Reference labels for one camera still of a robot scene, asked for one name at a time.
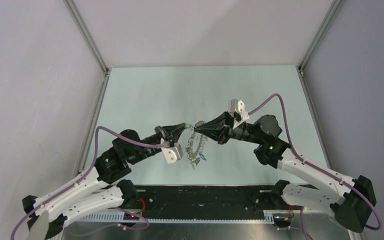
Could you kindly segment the large metal key ring disc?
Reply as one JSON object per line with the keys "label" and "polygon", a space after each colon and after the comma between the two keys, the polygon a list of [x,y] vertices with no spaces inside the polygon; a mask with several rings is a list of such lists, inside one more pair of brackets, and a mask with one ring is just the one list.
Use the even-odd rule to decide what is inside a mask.
{"label": "large metal key ring disc", "polygon": [[190,128],[192,134],[189,137],[185,148],[187,153],[187,159],[189,160],[189,163],[193,170],[195,170],[198,164],[203,161],[200,158],[199,153],[203,154],[204,146],[208,141],[208,138],[206,136],[195,132],[195,127],[198,127],[204,123],[206,122],[200,120]]}

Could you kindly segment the blue key tag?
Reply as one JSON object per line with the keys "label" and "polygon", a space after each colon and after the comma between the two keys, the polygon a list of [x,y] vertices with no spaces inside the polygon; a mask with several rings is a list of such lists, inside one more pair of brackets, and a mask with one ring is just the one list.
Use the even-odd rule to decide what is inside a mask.
{"label": "blue key tag", "polygon": [[199,153],[198,155],[199,155],[199,157],[200,157],[203,161],[206,161],[206,160],[207,160],[206,157],[205,157],[202,153]]}

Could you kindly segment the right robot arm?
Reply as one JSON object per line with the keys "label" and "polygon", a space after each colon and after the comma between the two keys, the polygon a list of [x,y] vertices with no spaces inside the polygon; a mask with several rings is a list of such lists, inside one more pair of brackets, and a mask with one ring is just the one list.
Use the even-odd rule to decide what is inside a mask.
{"label": "right robot arm", "polygon": [[360,175],[353,178],[332,169],[318,166],[299,154],[279,135],[282,129],[274,115],[264,115],[253,124],[243,122],[235,126],[235,118],[228,112],[194,128],[218,144],[230,139],[257,144],[257,160],[264,166],[290,173],[311,185],[298,186],[279,180],[271,191],[270,202],[277,209],[287,205],[302,206],[325,213],[344,228],[362,233],[374,212],[377,200],[372,181]]}

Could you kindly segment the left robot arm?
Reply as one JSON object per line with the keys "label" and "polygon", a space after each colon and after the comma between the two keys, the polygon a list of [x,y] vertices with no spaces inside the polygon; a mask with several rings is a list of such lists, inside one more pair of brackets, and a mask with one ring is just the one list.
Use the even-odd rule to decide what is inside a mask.
{"label": "left robot arm", "polygon": [[162,153],[171,164],[183,156],[179,138],[186,123],[157,126],[151,136],[140,138],[132,129],[120,133],[99,126],[116,138],[112,147],[101,155],[97,152],[91,165],[69,182],[44,196],[28,195],[22,199],[29,235],[34,240],[55,237],[71,223],[87,215],[116,207],[133,208],[138,192],[131,180],[130,165]]}

